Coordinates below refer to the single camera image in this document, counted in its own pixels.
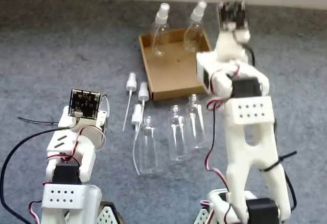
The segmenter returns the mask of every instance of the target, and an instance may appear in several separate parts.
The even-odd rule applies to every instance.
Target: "brown cardboard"
[[[203,93],[204,89],[196,77],[196,53],[183,46],[186,29],[172,30],[163,57],[151,52],[151,36],[139,37],[144,66],[148,76],[152,100],[164,100]],[[200,52],[211,51],[205,32],[200,42]]]

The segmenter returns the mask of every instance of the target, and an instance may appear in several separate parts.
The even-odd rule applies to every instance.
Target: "bottle neck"
[[[144,118],[144,126],[149,126],[151,127],[151,116],[146,116]]]
[[[196,94],[190,95],[189,102],[190,102],[190,104],[196,104],[196,103],[198,103],[198,97],[197,97],[197,95]]]
[[[179,105],[171,106],[171,112],[173,115],[180,115],[180,107]]]

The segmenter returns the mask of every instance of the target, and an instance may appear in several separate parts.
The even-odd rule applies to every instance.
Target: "bracket with holes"
[[[206,208],[202,208],[195,218],[193,224],[205,224],[206,220],[209,217],[208,210]],[[217,224],[217,221],[213,218],[210,222],[210,224]]]
[[[111,207],[106,206],[98,216],[97,224],[118,224]]]
[[[46,184],[42,207],[56,209],[83,209],[87,186]]]
[[[270,96],[234,98],[225,104],[227,125],[250,125],[275,121]]]

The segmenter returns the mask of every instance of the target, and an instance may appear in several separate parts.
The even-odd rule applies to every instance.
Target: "bottle cap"
[[[133,125],[138,125],[138,124],[141,123],[141,121],[142,121],[141,113],[142,113],[141,104],[135,104],[134,105],[134,112],[133,112],[133,115],[132,115],[132,124]]]
[[[149,100],[149,91],[148,91],[148,83],[141,82],[138,91],[138,100],[139,101],[148,101]]]
[[[170,6],[168,3],[162,3],[160,5],[160,9],[157,12],[157,15],[155,17],[155,22],[158,25],[164,25],[167,22],[169,9],[170,9]]]
[[[129,74],[127,83],[126,83],[126,90],[130,91],[132,90],[133,92],[136,91],[137,83],[136,83],[136,74],[134,72],[131,72]]]
[[[207,4],[205,1],[199,1],[191,14],[191,20],[194,20],[196,22],[201,21],[204,15],[204,10],[206,8],[206,5]]]

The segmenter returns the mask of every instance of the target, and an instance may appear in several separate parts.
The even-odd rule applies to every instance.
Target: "black zip tie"
[[[49,121],[49,122],[47,122],[47,121],[37,121],[37,120],[32,120],[32,119],[27,119],[27,118],[22,118],[22,117],[17,117],[17,118],[24,121],[24,122],[34,123],[34,124],[43,123],[43,124],[50,124],[50,125],[53,126],[53,125],[59,123],[59,122],[55,122],[53,117],[51,118],[51,121]]]
[[[291,157],[291,156],[294,156],[294,155],[296,155],[297,154],[297,151],[293,151],[293,152],[291,152],[291,153],[289,153],[289,154],[286,154],[286,155],[284,155],[284,156],[279,156],[278,157],[278,161],[276,162],[276,163],[274,163],[273,165],[271,165],[271,166],[269,166],[268,168],[266,168],[266,169],[260,169],[260,171],[262,172],[268,172],[268,171],[270,171],[270,170],[272,170],[274,167],[276,167],[278,164],[280,164],[284,159],[287,159],[287,158],[289,158],[289,157]]]

